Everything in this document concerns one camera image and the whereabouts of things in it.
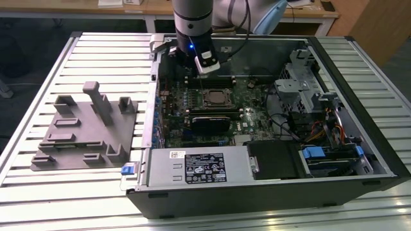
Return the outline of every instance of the blue latch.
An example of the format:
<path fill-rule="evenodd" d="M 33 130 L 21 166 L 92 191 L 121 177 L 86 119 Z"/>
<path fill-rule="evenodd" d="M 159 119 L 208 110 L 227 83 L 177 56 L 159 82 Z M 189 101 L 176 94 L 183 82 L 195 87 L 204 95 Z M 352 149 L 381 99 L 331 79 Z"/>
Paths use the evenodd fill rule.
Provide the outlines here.
<path fill-rule="evenodd" d="M 122 166 L 121 167 L 121 175 L 128 176 L 134 174 L 134 167 L 133 166 Z"/>
<path fill-rule="evenodd" d="M 361 149 L 360 146 L 356 146 L 355 150 L 357 151 L 359 156 L 364 155 L 364 150 Z"/>
<path fill-rule="evenodd" d="M 307 147 L 303 150 L 304 158 L 308 159 L 311 157 L 325 157 L 324 151 L 321 147 Z"/>

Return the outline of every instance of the warning label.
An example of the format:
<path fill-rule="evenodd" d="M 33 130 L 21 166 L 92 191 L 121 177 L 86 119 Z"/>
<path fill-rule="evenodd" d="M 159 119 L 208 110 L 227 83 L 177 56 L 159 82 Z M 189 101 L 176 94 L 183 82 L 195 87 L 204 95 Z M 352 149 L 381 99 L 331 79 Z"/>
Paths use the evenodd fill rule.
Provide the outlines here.
<path fill-rule="evenodd" d="M 185 182 L 227 182 L 223 153 L 185 155 Z"/>

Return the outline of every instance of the cpu socket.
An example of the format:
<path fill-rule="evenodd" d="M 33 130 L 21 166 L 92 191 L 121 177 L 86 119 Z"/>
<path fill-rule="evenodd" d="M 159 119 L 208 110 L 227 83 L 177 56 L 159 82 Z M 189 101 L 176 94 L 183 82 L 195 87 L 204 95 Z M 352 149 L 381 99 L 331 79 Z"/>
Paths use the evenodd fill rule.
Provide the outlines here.
<path fill-rule="evenodd" d="M 203 105 L 204 108 L 233 108 L 231 103 L 229 90 L 204 90 L 203 91 Z"/>

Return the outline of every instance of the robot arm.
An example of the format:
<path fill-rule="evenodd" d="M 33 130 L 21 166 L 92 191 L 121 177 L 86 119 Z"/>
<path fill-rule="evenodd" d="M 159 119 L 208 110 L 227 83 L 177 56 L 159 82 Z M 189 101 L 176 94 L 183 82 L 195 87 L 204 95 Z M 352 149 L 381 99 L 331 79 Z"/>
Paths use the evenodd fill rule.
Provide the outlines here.
<path fill-rule="evenodd" d="M 211 39 L 212 23 L 220 27 L 251 25 L 243 28 L 255 34 L 267 35 L 280 21 L 287 0 L 249 1 L 249 24 L 243 23 L 247 3 L 247 0 L 172 0 L 177 50 L 185 60 L 195 63 L 200 75 L 220 68 Z"/>
<path fill-rule="evenodd" d="M 193 58 L 199 74 L 220 68 L 212 45 L 212 0 L 172 0 L 177 49 Z"/>

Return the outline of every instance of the aluminum slotted table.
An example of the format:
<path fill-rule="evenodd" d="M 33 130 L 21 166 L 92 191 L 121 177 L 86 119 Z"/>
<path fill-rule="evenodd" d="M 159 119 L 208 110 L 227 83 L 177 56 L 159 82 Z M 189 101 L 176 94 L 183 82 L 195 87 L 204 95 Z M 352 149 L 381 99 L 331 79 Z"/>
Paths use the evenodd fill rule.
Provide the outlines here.
<path fill-rule="evenodd" d="M 70 37 L 44 85 L 0 157 L 0 226 L 18 230 L 205 231 L 405 230 L 409 228 L 411 182 L 372 192 L 343 206 L 193 218 L 146 220 L 120 190 L 120 168 L 29 170 L 30 159 L 56 112 L 58 94 L 89 101 L 85 81 L 100 82 L 108 99 L 138 101 L 130 159 L 140 156 L 146 98 L 152 93 L 150 34 L 82 33 Z M 363 106 L 411 170 L 411 107 L 357 44 L 343 37 L 319 41 Z M 321 78 L 332 89 L 327 76 Z"/>

